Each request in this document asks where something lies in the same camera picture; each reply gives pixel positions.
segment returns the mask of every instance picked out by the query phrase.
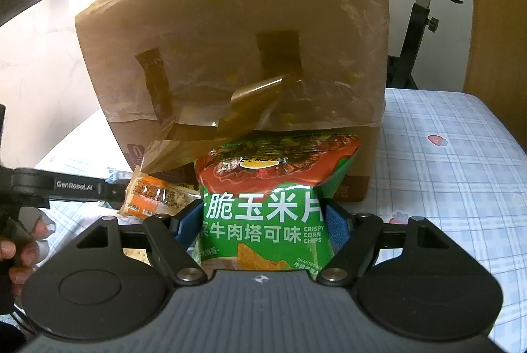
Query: metal screw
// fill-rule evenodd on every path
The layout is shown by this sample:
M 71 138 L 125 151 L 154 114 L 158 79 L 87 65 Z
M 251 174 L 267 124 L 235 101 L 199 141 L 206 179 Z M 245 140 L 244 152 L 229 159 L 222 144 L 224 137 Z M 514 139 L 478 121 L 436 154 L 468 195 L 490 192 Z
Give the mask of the metal screw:
M 348 273 L 342 268 L 328 268 L 322 272 L 321 276 L 329 282 L 340 282 L 348 277 Z
M 197 268 L 189 267 L 178 271 L 178 278 L 185 282 L 195 282 L 201 278 L 203 272 Z

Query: tablecloth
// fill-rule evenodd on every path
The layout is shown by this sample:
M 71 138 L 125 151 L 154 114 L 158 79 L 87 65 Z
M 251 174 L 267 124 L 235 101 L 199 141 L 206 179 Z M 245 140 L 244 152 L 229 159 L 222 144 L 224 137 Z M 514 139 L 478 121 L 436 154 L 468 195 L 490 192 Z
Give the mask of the tablecloth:
M 463 93 L 386 90 L 375 172 L 355 212 L 385 222 L 426 216 L 491 271 L 504 304 L 490 337 L 505 351 L 527 349 L 527 156 L 476 97 Z M 36 166 L 106 177 L 130 170 L 101 111 L 92 115 Z M 93 203 L 53 202 L 52 252 L 101 215 Z M 136 223 L 135 218 L 120 223 Z M 400 251 L 382 251 L 379 260 Z

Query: white wall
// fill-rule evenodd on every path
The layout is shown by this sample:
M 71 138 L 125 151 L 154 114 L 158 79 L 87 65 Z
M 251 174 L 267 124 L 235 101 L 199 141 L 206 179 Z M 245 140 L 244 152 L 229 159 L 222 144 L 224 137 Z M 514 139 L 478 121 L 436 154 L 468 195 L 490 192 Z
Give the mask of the white wall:
M 0 27 L 0 103 L 7 106 L 2 163 L 32 167 L 98 108 L 74 17 L 94 0 L 43 0 Z M 415 0 L 390 0 L 390 54 L 398 56 Z M 414 70 L 423 89 L 460 91 L 472 3 L 432 0 L 439 19 L 426 31 Z

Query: red and green snack bag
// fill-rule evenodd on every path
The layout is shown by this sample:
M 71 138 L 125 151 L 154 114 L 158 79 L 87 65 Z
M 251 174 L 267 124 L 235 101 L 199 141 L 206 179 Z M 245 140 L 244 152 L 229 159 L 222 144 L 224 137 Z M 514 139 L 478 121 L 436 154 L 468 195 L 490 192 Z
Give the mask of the red and green snack bag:
M 204 270 L 307 269 L 316 277 L 334 254 L 319 198 L 333 196 L 359 146 L 354 135 L 310 132 L 233 142 L 196 160 Z

